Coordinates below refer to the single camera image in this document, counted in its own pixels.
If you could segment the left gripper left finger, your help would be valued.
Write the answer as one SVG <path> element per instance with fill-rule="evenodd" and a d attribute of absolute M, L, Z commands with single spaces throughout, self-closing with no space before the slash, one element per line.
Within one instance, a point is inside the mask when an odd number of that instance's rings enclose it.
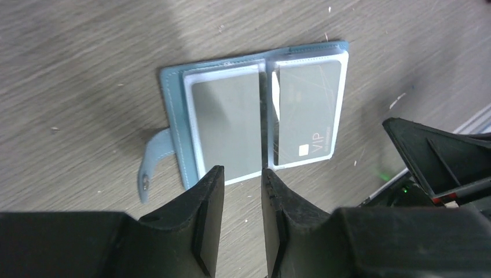
<path fill-rule="evenodd" d="M 224 168 L 136 220 L 124 212 L 1 214 L 2 277 L 214 277 Z"/>

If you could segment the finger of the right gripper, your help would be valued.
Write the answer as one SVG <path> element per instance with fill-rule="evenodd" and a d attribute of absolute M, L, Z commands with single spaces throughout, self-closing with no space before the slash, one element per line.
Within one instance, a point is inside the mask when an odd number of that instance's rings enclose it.
<path fill-rule="evenodd" d="M 389 118 L 382 125 L 434 204 L 464 204 L 490 196 L 490 129 L 454 134 L 402 118 Z"/>

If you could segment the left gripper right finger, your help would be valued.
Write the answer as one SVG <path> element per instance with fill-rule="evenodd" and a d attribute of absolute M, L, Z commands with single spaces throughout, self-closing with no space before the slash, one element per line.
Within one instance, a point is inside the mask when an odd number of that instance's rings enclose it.
<path fill-rule="evenodd" d="M 326 213 L 270 169 L 261 178 L 270 277 L 489 277 L 490 221 L 464 208 Z"/>

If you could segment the dark grey credit card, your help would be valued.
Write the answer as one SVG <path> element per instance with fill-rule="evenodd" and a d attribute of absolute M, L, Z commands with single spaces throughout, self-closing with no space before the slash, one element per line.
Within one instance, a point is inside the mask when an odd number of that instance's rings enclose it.
<path fill-rule="evenodd" d="M 332 158 L 345 65 L 339 60 L 278 61 L 272 74 L 276 168 Z"/>

